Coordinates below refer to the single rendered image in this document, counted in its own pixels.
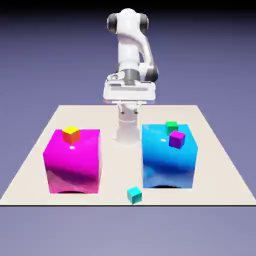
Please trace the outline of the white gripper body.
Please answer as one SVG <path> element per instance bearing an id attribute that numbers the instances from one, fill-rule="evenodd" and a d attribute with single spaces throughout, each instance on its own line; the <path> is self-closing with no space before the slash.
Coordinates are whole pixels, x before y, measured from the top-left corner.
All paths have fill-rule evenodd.
<path id="1" fill-rule="evenodd" d="M 103 89 L 103 100 L 106 103 L 119 102 L 154 102 L 156 84 L 147 81 L 135 81 L 135 85 L 125 85 L 123 80 L 106 80 Z"/>

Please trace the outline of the small green cube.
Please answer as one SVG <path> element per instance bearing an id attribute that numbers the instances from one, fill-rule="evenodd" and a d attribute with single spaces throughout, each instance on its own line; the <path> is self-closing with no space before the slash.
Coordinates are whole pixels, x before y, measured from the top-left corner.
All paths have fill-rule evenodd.
<path id="1" fill-rule="evenodd" d="M 173 131 L 178 131 L 179 126 L 176 121 L 166 121 L 166 133 L 169 136 Z"/>

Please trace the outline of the small purple cube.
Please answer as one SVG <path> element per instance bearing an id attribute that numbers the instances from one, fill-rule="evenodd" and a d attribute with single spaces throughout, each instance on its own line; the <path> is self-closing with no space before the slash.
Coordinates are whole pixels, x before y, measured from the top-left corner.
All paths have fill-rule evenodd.
<path id="1" fill-rule="evenodd" d="M 174 130 L 169 135 L 169 146 L 176 149 L 181 149 L 185 144 L 186 134 L 177 130 Z"/>

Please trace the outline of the small orange cube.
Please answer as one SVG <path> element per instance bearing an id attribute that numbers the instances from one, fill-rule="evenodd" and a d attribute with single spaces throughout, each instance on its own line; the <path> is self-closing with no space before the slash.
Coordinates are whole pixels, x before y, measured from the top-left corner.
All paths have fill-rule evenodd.
<path id="1" fill-rule="evenodd" d="M 80 129 L 69 126 L 62 130 L 62 138 L 64 142 L 73 145 L 81 139 Z"/>

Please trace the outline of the small teal cube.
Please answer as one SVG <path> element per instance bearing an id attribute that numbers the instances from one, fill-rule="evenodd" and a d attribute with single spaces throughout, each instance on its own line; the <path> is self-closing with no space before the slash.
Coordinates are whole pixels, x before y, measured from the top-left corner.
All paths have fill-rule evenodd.
<path id="1" fill-rule="evenodd" d="M 142 191 L 137 186 L 129 188 L 127 198 L 132 205 L 139 203 L 142 201 Z"/>

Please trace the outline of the large blue box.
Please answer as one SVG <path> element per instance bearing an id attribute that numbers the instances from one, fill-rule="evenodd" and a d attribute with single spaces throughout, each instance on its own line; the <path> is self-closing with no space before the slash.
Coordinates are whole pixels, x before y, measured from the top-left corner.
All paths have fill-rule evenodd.
<path id="1" fill-rule="evenodd" d="M 198 145 L 187 124 L 178 130 L 185 134 L 184 145 L 169 146 L 165 124 L 143 124 L 141 130 L 144 188 L 176 187 L 191 189 L 196 168 Z"/>

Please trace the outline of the large magenta box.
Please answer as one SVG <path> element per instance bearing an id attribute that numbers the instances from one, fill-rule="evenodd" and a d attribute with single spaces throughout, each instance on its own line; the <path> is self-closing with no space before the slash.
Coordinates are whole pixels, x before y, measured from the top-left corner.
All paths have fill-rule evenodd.
<path id="1" fill-rule="evenodd" d="M 55 130 L 43 152 L 49 192 L 97 194 L 102 171 L 100 130 L 81 129 L 74 144 L 65 142 L 62 133 Z"/>

